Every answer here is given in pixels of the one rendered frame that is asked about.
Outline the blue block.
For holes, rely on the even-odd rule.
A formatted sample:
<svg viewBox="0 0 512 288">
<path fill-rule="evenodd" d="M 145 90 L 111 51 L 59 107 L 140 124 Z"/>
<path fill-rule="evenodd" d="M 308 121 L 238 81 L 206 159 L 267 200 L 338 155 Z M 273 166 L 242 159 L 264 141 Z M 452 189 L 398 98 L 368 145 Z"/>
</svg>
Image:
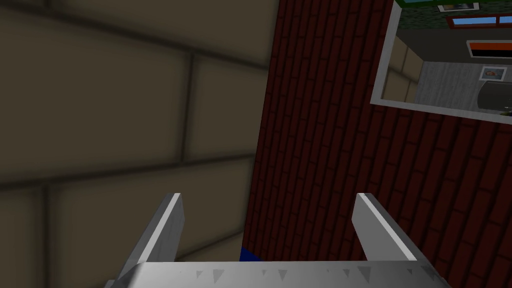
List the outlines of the blue block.
<svg viewBox="0 0 512 288">
<path fill-rule="evenodd" d="M 251 251 L 247 250 L 245 247 L 241 247 L 240 250 L 240 256 L 239 256 L 240 262 L 260 262 L 261 259 L 258 258 L 258 256 L 254 255 Z"/>
</svg>

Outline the red-framed window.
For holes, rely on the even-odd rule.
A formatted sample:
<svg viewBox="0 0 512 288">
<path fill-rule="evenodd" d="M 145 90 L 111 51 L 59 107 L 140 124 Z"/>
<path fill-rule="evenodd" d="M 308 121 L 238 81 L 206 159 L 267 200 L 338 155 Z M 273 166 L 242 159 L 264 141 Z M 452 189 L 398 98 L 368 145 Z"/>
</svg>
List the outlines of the red-framed window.
<svg viewBox="0 0 512 288">
<path fill-rule="evenodd" d="M 451 29 L 506 29 L 512 28 L 511 15 L 452 16 L 446 18 Z"/>
</svg>

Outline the wide white-framed picture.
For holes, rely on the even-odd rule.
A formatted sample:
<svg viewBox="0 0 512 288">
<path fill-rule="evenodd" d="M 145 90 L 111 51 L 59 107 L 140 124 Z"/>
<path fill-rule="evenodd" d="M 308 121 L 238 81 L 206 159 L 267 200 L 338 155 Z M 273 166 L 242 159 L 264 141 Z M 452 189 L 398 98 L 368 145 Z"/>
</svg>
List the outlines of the wide white-framed picture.
<svg viewBox="0 0 512 288">
<path fill-rule="evenodd" d="M 471 10 L 479 10 L 480 4 L 478 2 L 473 3 L 455 3 L 455 4 L 445 4 L 437 6 L 439 12 L 465 12 Z"/>
</svg>

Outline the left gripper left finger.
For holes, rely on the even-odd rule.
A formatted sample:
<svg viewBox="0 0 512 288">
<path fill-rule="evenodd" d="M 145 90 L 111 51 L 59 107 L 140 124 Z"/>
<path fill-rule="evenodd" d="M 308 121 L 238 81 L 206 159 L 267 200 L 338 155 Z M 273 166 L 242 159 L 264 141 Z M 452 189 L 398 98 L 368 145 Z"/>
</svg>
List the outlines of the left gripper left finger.
<svg viewBox="0 0 512 288">
<path fill-rule="evenodd" d="M 180 193 L 167 194 L 128 258 L 130 264 L 173 262 L 185 223 Z"/>
</svg>

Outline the small grey-framed picture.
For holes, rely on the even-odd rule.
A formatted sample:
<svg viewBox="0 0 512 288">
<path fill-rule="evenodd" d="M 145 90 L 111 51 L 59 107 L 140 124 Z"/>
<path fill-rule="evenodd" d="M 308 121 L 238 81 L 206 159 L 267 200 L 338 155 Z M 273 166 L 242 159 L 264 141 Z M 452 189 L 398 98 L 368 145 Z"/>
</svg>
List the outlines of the small grey-framed picture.
<svg viewBox="0 0 512 288">
<path fill-rule="evenodd" d="M 503 82 L 507 67 L 484 66 L 479 74 L 479 81 Z"/>
</svg>

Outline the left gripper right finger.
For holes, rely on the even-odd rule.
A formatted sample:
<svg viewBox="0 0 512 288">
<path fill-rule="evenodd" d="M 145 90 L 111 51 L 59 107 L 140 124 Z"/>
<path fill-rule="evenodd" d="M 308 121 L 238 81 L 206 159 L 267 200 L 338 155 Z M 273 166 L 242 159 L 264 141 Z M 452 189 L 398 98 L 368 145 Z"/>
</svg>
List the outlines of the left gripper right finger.
<svg viewBox="0 0 512 288">
<path fill-rule="evenodd" d="M 368 261 L 419 260 L 419 249 L 373 194 L 356 195 L 351 223 Z"/>
</svg>

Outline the orange and black wall picture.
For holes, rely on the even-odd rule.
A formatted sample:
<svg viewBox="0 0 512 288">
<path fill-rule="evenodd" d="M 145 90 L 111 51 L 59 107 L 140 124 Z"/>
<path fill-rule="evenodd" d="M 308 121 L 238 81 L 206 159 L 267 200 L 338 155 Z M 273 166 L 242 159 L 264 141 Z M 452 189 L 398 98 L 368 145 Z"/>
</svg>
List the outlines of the orange and black wall picture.
<svg viewBox="0 0 512 288">
<path fill-rule="evenodd" d="M 472 58 L 512 59 L 512 42 L 466 42 Z"/>
</svg>

